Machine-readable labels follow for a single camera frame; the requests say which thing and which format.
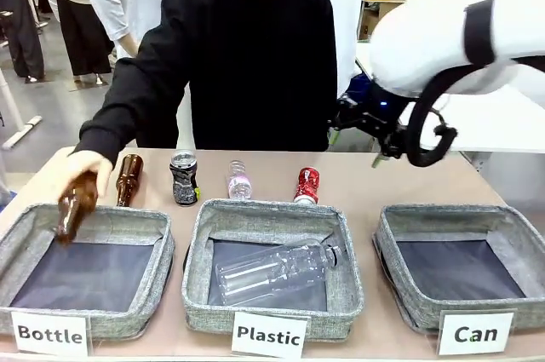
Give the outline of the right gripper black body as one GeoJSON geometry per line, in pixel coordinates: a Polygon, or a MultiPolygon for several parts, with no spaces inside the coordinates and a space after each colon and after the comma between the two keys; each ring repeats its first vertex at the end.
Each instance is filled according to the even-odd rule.
{"type": "Polygon", "coordinates": [[[388,140],[388,155],[403,155],[406,152],[405,132],[406,128],[401,123],[400,117],[403,109],[388,111],[363,111],[357,128],[370,135],[388,140]]]}

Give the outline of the bystander bare hand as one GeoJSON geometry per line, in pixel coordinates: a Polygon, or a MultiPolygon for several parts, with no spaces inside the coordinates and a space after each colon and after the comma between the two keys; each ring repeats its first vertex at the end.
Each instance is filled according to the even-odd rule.
{"type": "Polygon", "coordinates": [[[139,44],[134,40],[130,33],[118,39],[118,44],[130,57],[136,57],[138,54],[139,44]]]}

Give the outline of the person's right hand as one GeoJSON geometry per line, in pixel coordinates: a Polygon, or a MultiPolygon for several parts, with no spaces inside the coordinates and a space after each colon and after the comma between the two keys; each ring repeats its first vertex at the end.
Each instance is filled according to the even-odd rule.
{"type": "Polygon", "coordinates": [[[54,195],[59,198],[73,180],[90,171],[96,175],[95,185],[98,195],[103,198],[106,195],[112,170],[112,163],[97,152],[79,151],[72,153],[60,162],[54,186],[54,195]]]}

